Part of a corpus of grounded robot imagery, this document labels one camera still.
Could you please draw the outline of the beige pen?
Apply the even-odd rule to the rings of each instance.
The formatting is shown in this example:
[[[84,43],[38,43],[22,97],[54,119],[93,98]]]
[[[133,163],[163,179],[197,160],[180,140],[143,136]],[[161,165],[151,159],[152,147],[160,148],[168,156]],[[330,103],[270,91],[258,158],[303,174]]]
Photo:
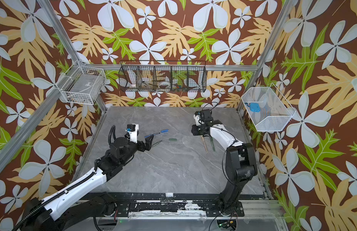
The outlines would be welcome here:
[[[206,145],[206,142],[205,142],[205,139],[203,136],[201,136],[201,140],[202,140],[202,143],[203,143],[203,146],[204,146],[204,149],[205,149],[205,152],[207,153],[208,152],[208,149],[207,149],[207,145]]]

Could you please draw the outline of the light green pen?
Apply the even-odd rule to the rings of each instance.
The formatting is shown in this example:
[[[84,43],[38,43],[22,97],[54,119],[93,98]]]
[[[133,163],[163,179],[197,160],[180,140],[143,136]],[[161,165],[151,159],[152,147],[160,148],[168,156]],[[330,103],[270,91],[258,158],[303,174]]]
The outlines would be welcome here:
[[[209,138],[210,138],[210,142],[211,142],[212,150],[213,150],[213,152],[215,152],[215,151],[216,151],[216,148],[215,148],[215,144],[214,144],[214,139],[213,139],[213,137],[212,137],[212,136],[210,136]]]

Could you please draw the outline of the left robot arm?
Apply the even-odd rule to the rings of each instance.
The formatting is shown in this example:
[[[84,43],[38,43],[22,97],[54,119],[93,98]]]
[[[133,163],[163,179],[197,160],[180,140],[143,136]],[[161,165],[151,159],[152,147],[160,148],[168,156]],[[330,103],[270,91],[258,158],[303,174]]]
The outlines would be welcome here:
[[[128,164],[136,152],[152,148],[154,134],[138,140],[138,124],[128,124],[126,134],[116,137],[116,127],[112,126],[108,135],[109,148],[105,154],[94,161],[87,173],[60,191],[41,201],[34,199],[25,210],[24,217],[13,230],[22,231],[61,231],[64,228],[63,214],[79,199],[96,187],[114,178]]]

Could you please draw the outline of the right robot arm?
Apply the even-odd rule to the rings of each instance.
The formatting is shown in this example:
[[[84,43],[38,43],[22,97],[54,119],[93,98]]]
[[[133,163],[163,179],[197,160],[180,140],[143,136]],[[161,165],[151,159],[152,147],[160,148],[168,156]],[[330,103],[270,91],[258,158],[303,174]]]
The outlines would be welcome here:
[[[196,111],[194,120],[194,136],[209,136],[224,148],[222,170],[227,184],[219,194],[220,212],[224,216],[238,212],[242,207],[239,195],[258,172],[254,148],[252,144],[237,139],[219,120],[213,119],[210,109]]]

